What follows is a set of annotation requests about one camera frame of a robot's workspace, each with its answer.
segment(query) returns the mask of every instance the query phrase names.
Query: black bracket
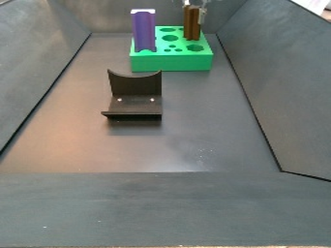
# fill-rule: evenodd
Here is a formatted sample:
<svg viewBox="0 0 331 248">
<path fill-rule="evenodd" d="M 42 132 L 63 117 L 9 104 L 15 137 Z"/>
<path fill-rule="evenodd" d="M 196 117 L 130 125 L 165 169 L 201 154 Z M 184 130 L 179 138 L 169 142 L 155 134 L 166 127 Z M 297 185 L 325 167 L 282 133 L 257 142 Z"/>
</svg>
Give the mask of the black bracket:
<svg viewBox="0 0 331 248">
<path fill-rule="evenodd" d="M 162 117 L 162 71 L 146 77 L 107 72 L 113 97 L 109 111 L 102 114 L 109 118 Z"/>
</svg>

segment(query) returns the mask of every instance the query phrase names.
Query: green foam holder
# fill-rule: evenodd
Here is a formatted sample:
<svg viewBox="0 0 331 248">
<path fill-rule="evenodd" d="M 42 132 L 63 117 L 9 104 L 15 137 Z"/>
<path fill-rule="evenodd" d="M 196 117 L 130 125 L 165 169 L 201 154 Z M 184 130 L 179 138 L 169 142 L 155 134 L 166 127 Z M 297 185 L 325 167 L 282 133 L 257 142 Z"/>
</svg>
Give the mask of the green foam holder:
<svg viewBox="0 0 331 248">
<path fill-rule="evenodd" d="M 157 26 L 155 36 L 157 52 L 135 52 L 133 40 L 133 72 L 212 70 L 214 53 L 204 33 L 200 41 L 188 41 L 184 26 Z"/>
</svg>

